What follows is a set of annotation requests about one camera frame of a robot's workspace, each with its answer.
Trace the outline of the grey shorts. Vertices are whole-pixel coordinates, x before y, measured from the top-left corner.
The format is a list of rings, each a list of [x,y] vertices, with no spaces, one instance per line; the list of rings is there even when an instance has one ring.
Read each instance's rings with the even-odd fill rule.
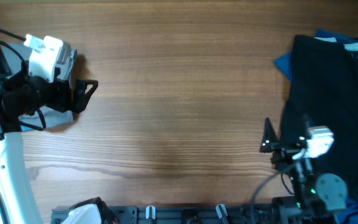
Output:
[[[26,47],[22,44],[14,44],[9,43],[9,45],[16,50],[25,60],[28,60],[32,49],[29,47]],[[8,49],[5,46],[2,46],[2,52],[7,60],[7,64],[12,72],[12,74],[16,74],[21,70],[21,59],[10,49]],[[73,69],[73,66],[76,62],[77,58],[77,50],[71,50],[70,56],[66,60],[64,64],[57,64],[57,67],[60,68],[61,72],[58,76],[61,80],[68,80],[70,86],[72,86],[72,76],[71,71]],[[73,113],[71,111],[66,111],[64,113],[61,113],[59,111],[53,110],[51,108],[48,108],[46,106],[41,107],[41,112],[44,115],[45,118],[45,124],[47,128],[52,128],[55,126],[59,126],[62,124],[70,123],[73,121]],[[24,123],[28,123],[34,126],[42,126],[42,123],[40,121],[40,117],[37,113],[34,115],[23,115],[19,117],[19,121],[22,121]]]

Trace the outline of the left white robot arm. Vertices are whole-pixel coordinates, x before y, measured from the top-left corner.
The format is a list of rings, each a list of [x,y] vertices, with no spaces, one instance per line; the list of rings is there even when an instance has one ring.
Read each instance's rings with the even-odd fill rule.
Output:
[[[38,206],[27,176],[21,116],[45,116],[43,107],[65,113],[85,110],[98,87],[96,80],[71,82],[76,51],[62,40],[28,37],[29,58],[19,57],[13,72],[0,40],[0,223],[41,223]]]

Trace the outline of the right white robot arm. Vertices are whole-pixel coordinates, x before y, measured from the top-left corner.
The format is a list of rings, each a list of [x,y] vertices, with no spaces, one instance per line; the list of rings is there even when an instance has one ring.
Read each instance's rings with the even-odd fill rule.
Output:
[[[334,134],[326,126],[310,126],[294,143],[280,142],[268,118],[264,121],[261,153],[271,153],[277,171],[273,176],[290,178],[289,197],[272,199],[270,223],[337,223],[346,209],[347,184],[338,175],[320,172],[315,160],[329,152]]]

